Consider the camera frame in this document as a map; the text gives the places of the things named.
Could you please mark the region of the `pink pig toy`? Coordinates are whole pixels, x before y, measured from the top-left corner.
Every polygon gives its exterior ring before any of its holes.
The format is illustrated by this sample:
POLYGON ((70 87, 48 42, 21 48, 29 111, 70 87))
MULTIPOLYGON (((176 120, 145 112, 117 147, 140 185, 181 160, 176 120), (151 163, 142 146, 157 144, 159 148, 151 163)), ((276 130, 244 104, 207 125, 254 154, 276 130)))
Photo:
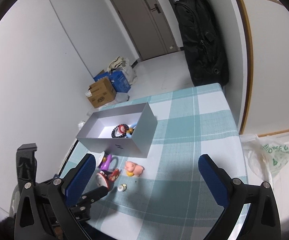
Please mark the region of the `pink pig toy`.
POLYGON ((132 161, 126 161, 125 162, 125 170, 126 170, 126 174, 129 177, 139 177, 143 171, 145 170, 145 168, 141 165, 138 165, 132 161))

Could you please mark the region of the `small round charm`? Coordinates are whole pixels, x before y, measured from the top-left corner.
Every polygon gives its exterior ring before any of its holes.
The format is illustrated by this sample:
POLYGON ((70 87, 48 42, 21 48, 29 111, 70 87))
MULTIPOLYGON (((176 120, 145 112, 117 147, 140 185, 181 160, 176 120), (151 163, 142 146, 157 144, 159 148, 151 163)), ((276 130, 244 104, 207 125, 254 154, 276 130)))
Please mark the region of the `small round charm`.
POLYGON ((127 189, 127 184, 121 184, 117 187, 117 191, 119 192, 126 191, 126 189, 127 189))

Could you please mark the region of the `black hanging garment bag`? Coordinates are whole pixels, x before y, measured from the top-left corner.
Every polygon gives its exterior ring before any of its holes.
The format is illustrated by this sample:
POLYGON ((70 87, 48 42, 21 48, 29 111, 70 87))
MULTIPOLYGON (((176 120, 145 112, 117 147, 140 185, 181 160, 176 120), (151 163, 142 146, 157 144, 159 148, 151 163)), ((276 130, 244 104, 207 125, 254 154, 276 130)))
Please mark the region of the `black hanging garment bag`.
POLYGON ((195 86, 229 81, 228 61, 221 31, 207 0, 178 0, 174 12, 185 59, 195 86))

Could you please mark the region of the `white green plastic bag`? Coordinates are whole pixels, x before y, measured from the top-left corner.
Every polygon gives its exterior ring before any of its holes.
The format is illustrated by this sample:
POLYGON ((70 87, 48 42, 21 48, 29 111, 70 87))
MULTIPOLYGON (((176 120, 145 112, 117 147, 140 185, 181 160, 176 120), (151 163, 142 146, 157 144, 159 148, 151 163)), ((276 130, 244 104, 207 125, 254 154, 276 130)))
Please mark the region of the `white green plastic bag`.
POLYGON ((289 144, 271 136, 246 134, 240 141, 249 168, 263 181, 272 181, 289 162, 289 144))

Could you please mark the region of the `grey open cardboard box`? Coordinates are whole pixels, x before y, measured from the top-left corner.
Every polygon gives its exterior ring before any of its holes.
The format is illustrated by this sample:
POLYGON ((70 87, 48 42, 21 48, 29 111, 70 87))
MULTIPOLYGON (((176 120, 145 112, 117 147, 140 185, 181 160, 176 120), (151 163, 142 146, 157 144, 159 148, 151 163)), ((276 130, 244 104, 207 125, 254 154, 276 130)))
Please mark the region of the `grey open cardboard box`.
POLYGON ((140 103, 93 113, 77 140, 91 152, 146 158, 156 127, 149 104, 140 103))

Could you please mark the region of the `teal plaid tablecloth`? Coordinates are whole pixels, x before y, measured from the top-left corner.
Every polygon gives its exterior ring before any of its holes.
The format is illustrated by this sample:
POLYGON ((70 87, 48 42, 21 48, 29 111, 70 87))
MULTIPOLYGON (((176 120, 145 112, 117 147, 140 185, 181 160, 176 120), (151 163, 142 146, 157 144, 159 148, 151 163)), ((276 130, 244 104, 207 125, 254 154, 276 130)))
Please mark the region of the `teal plaid tablecloth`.
POLYGON ((203 239, 223 209, 198 169, 208 154, 231 177, 247 182, 232 113, 218 84, 135 99, 148 103, 157 127, 139 177, 122 173, 90 209, 89 224, 115 239, 203 239))

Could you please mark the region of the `white tote bag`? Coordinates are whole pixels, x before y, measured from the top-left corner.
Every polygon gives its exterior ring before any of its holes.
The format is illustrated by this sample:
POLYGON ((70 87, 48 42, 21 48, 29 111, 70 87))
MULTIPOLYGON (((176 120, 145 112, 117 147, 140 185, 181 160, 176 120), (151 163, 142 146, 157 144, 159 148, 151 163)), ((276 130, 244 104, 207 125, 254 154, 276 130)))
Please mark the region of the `white tote bag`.
POLYGON ((130 85, 133 85, 135 83, 137 79, 136 72, 131 67, 128 58, 118 56, 108 65, 107 72, 109 74, 112 74, 116 71, 123 72, 130 85))

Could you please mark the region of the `grey door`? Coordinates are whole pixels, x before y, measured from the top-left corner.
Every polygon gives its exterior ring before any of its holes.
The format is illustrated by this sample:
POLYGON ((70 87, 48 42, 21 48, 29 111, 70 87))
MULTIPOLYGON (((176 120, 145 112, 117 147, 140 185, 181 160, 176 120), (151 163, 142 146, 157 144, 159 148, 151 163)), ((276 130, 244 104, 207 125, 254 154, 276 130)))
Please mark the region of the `grey door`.
POLYGON ((178 51, 158 0, 110 0, 141 60, 178 51))

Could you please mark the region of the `brown cardboard box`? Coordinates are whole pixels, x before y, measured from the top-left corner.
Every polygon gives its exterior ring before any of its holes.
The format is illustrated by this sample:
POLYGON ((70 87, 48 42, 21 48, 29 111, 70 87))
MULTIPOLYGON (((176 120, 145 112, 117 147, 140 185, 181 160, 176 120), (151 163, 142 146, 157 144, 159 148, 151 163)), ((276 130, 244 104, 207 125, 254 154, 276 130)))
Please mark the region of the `brown cardboard box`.
POLYGON ((89 86, 85 96, 94 108, 99 108, 116 98, 116 90, 110 80, 105 77, 89 86))

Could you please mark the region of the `grey plastic mailer bags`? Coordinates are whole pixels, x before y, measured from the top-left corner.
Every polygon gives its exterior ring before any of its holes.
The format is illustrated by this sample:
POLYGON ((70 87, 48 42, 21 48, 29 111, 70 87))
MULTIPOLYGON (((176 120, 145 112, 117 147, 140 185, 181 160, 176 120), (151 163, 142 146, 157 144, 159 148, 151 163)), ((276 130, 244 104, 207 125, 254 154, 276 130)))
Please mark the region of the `grey plastic mailer bags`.
POLYGON ((116 103, 123 103, 129 100, 129 95, 127 93, 117 92, 115 96, 116 103))

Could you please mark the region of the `penguin badge with red trim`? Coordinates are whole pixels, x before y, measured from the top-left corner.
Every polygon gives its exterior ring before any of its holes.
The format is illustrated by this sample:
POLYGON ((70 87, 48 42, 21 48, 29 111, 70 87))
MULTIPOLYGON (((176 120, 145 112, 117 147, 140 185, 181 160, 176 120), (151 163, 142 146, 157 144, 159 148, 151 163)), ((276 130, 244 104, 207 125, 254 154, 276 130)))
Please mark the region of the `penguin badge with red trim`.
POLYGON ((96 185, 98 187, 105 186, 110 191, 119 176, 120 170, 118 168, 113 171, 100 170, 100 172, 96 173, 96 185))

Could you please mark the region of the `blue cardboard box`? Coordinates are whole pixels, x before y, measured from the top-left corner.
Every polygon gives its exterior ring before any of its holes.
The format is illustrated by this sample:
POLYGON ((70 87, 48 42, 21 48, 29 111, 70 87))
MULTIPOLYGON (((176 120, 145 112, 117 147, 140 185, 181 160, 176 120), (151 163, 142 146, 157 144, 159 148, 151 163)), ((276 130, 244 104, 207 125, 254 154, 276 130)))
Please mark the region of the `blue cardboard box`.
POLYGON ((131 89, 131 85, 122 71, 114 71, 112 73, 102 71, 94 77, 94 81, 99 81, 105 77, 110 80, 114 89, 119 93, 128 93, 131 89))

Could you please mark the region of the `white oval hair clip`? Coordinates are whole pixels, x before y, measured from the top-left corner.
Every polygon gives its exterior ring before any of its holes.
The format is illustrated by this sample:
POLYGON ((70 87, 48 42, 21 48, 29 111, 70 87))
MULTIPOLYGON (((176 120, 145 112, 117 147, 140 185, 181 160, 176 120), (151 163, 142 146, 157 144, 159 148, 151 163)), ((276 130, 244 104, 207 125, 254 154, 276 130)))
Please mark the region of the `white oval hair clip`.
POLYGON ((105 152, 101 153, 94 153, 95 159, 96 159, 96 166, 99 167, 103 161, 105 152))

